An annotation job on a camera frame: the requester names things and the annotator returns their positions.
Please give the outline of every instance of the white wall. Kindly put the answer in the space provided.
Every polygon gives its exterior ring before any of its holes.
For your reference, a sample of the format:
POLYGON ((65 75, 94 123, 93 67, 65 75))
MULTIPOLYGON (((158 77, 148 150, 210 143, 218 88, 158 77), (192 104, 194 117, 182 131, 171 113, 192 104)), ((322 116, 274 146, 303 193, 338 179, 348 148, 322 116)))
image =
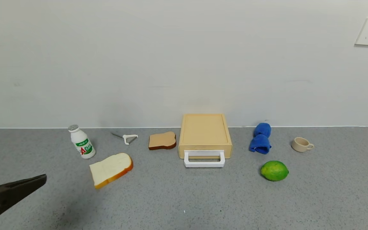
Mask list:
POLYGON ((0 0, 0 127, 368 126, 368 0, 0 0))

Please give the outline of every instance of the white peeler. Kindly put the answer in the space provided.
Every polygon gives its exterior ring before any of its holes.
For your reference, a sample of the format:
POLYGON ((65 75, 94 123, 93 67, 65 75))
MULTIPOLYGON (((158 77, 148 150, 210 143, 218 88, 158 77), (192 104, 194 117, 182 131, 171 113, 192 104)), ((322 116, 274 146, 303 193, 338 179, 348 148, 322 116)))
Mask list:
POLYGON ((138 138, 139 136, 136 135, 136 134, 132 134, 132 135, 123 135, 123 136, 120 136, 118 134, 115 134, 113 132, 111 132, 111 134, 115 135, 116 137, 120 137, 120 138, 123 138, 124 139, 124 144, 125 145, 129 145, 130 143, 132 143, 136 138, 138 138))

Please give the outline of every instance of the rolled blue cloth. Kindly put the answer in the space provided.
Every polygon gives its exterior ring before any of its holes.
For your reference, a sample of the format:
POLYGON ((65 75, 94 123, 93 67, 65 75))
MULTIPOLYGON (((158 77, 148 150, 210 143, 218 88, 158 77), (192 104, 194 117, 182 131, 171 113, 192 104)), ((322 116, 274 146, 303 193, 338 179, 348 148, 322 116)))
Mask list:
POLYGON ((269 137, 271 135, 271 126, 268 123, 260 123, 254 130, 254 137, 259 134, 269 137))
POLYGON ((269 143, 268 137, 264 134, 258 134, 251 140, 249 150, 252 152, 257 151, 258 153, 267 154, 272 146, 269 143))

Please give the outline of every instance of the bread slice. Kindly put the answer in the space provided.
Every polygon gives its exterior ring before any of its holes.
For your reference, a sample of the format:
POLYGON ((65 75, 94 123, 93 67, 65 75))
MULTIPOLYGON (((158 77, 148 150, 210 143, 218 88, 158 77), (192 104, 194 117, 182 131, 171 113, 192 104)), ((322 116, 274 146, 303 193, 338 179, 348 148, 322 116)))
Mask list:
POLYGON ((108 183, 132 170, 133 161, 126 153, 119 153, 90 165, 95 188, 100 189, 108 183))
POLYGON ((153 134, 149 138, 149 150, 173 149, 177 145, 174 132, 166 132, 163 134, 153 134))

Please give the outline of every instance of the beige mug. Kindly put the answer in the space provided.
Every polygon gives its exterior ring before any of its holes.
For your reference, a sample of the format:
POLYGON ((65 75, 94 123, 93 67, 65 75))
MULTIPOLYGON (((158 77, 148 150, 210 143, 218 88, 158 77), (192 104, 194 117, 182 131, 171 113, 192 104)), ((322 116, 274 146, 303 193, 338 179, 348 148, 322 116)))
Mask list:
POLYGON ((314 145, 303 137, 296 137, 295 140, 292 141, 292 148, 303 153, 306 150, 312 150, 314 145))

